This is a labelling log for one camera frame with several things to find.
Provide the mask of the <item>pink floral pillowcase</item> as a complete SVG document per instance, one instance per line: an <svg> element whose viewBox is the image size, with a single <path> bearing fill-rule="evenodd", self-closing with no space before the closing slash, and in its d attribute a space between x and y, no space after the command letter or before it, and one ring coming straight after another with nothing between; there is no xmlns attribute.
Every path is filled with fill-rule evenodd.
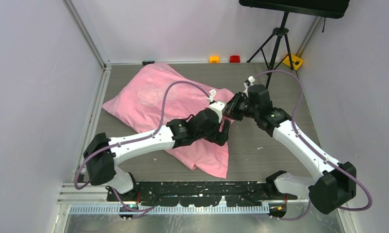
<svg viewBox="0 0 389 233"><path fill-rule="evenodd" d="M213 88L197 83L191 85L166 63L143 67L127 85L102 108L137 133L154 130L163 123L195 115L209 106L206 95ZM226 178L228 145L219 146L207 140L195 141L190 146L167 150L188 169L195 168L218 178Z"/></svg>

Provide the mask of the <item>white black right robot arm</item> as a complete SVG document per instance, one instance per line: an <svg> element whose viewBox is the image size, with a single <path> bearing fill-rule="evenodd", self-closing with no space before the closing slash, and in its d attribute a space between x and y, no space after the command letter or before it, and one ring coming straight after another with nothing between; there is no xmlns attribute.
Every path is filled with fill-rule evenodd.
<svg viewBox="0 0 389 233"><path fill-rule="evenodd" d="M311 177L294 176L280 170L266 181L266 194L272 199L291 194L311 201L321 213L329 214L352 200L357 194L353 164L340 163L328 155L298 126L283 109L276 108L269 91L262 84L251 85L228 101L224 116L241 121L248 117L270 137L284 145L309 171Z"/></svg>

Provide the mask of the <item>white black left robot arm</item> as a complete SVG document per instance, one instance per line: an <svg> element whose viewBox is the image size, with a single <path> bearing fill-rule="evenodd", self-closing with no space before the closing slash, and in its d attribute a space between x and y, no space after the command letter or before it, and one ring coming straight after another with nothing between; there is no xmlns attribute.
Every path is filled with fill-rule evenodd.
<svg viewBox="0 0 389 233"><path fill-rule="evenodd" d="M207 108L149 132L112 138L105 133L96 134L83 153L88 183L109 186L124 200L134 200L138 193L136 181L131 173L118 167L120 163L153 151L190 146L201 139L223 146L228 141L230 125L230 120L221 120L215 111Z"/></svg>

